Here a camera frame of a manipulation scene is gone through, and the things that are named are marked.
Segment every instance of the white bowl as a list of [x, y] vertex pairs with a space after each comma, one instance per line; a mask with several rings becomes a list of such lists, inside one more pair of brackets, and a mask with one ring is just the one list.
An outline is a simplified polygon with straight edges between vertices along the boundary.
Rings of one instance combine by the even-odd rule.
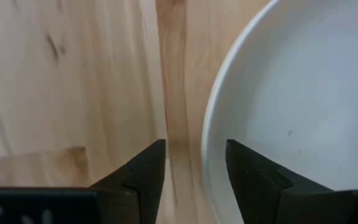
[[204, 120], [204, 185], [220, 222], [242, 223], [227, 139], [331, 189], [358, 189], [358, 0], [272, 1], [223, 62]]

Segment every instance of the wooden table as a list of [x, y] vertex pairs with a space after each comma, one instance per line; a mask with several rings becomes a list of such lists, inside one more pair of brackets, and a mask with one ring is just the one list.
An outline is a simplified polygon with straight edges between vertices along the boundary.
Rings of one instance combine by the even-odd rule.
[[267, 0], [0, 0], [0, 185], [87, 186], [158, 138], [158, 223], [216, 223], [200, 139], [214, 78]]

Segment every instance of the black plastic part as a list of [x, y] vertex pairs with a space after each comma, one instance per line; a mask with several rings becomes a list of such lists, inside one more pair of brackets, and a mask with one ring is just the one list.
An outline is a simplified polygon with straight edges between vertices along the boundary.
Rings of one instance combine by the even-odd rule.
[[0, 224], [152, 224], [164, 173], [161, 139], [90, 188], [0, 188]]
[[358, 223], [358, 190], [332, 191], [235, 140], [226, 165], [244, 223]]

